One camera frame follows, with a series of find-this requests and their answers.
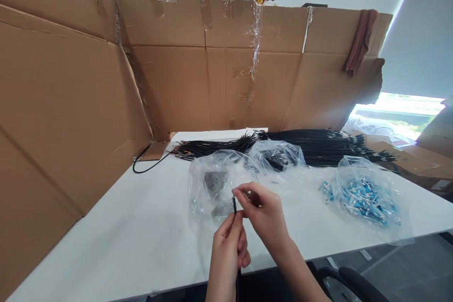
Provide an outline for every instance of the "hand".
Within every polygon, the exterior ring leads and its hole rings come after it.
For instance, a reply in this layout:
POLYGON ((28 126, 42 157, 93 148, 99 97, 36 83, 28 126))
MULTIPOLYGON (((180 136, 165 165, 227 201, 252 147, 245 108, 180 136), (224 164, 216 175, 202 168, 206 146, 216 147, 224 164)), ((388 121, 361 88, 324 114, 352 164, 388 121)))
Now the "hand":
POLYGON ((214 234, 206 302, 235 300, 237 271, 250 264, 243 211, 229 215, 214 234))
POLYGON ((274 258, 290 243, 280 197, 255 182, 239 185, 233 190, 258 236, 274 258))

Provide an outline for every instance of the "bag of blue connectors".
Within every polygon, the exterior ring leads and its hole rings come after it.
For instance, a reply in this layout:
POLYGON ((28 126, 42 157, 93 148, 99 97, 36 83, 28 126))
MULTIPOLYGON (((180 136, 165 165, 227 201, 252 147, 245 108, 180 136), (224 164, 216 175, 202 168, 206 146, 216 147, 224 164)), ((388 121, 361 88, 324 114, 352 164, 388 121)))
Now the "bag of blue connectors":
POLYGON ((334 177, 324 181, 319 189, 325 194, 326 203, 346 213, 384 242, 413 243, 402 194, 378 165, 363 157, 344 156, 334 177))

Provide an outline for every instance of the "black chair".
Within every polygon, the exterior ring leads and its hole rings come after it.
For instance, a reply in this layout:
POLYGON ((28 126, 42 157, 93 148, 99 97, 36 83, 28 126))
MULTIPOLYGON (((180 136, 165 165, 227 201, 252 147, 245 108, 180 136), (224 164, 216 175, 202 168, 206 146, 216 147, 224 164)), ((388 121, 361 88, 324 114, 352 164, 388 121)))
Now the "black chair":
POLYGON ((349 289, 362 302, 389 302, 366 278, 350 268, 342 267, 337 270, 331 267, 323 267, 316 269, 313 262, 307 262, 307 265, 322 290, 333 302, 335 302, 335 299, 332 298, 327 286, 330 279, 335 280, 338 283, 337 285, 349 289))

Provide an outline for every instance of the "person's left hand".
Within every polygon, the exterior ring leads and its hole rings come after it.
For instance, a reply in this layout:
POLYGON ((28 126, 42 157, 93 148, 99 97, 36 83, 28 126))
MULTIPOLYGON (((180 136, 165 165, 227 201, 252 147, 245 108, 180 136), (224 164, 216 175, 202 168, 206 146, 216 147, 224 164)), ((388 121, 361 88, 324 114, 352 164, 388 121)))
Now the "person's left hand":
POLYGON ((214 234, 206 302, 235 300, 237 271, 251 261, 242 219, 242 210, 232 213, 214 234))

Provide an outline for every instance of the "cardboard box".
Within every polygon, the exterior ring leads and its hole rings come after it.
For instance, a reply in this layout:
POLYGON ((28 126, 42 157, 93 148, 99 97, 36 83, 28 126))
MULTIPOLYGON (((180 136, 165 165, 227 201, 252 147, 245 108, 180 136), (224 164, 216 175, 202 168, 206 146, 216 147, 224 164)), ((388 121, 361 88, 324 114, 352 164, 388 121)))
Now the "cardboard box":
POLYGON ((365 144, 376 152, 387 151, 396 157, 395 162, 380 163, 399 172, 402 177, 439 196, 453 193, 453 108, 445 107, 426 127, 416 145, 400 148, 392 145, 388 136, 363 134, 365 144))
POLYGON ((391 17, 351 77, 359 11, 0 0, 0 301, 149 143, 155 159, 173 131, 340 129, 379 93, 391 17))

